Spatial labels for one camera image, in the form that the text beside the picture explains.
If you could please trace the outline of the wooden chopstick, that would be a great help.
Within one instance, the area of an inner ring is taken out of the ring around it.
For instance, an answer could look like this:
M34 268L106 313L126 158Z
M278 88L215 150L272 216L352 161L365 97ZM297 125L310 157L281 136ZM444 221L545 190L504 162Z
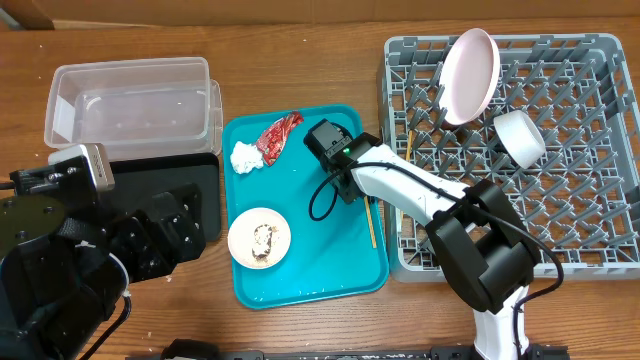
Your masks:
M412 144L413 144L413 130L409 129L408 133L407 133L407 144L406 144L406 151L405 151L405 161L410 162L411 160L411 153L412 153ZM400 224L402 225L402 221L404 219L404 212L400 211Z
M371 245L373 249L377 249L377 240L376 240L376 233L375 233L375 228L374 228L374 224L373 224L373 217L372 217L372 213L371 213L371 202L369 200L368 196L364 196L363 198L364 200L364 204L365 204L365 212L366 212L366 216L367 216L367 222L368 222L368 228L369 228L369 233L370 233L370 239L371 239Z

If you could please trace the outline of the white bowl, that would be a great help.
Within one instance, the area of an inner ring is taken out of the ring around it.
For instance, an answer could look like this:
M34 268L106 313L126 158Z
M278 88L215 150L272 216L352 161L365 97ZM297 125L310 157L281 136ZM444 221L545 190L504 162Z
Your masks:
M494 127L503 147L521 168L530 168L545 154L540 131L522 110L495 117Z

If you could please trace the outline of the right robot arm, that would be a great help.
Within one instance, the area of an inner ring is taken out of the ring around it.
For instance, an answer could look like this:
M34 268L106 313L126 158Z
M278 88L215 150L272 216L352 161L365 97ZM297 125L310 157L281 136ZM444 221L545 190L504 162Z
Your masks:
M347 203L379 198L424 227L446 281L474 311L476 357L524 358L529 343L520 307L541 256L496 184L435 176L369 133L307 134L304 144L337 197Z

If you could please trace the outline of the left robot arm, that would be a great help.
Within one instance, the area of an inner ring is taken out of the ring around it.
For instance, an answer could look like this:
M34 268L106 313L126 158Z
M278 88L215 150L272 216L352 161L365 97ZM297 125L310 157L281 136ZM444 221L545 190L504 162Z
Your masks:
M201 192L154 194L129 214L90 186L52 186L1 202L1 356L73 359L128 287L197 259Z

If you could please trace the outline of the grey dish rack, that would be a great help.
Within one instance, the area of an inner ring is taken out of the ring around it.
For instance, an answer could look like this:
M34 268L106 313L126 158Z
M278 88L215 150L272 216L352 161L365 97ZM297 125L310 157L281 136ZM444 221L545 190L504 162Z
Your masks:
M611 34L496 37L501 70L488 107L449 125L439 79L451 36L397 36L378 72L383 140L445 179L499 185L528 231L570 280L639 275L639 105L620 41ZM546 152L530 168L510 158L493 127L522 110Z

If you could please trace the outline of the large pink plate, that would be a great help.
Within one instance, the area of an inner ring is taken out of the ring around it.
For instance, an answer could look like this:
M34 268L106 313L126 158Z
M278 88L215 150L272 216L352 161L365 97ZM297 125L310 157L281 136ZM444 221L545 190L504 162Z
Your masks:
M487 107L500 75L495 40L483 29L464 32L444 59L439 85L445 121L453 126L476 119Z

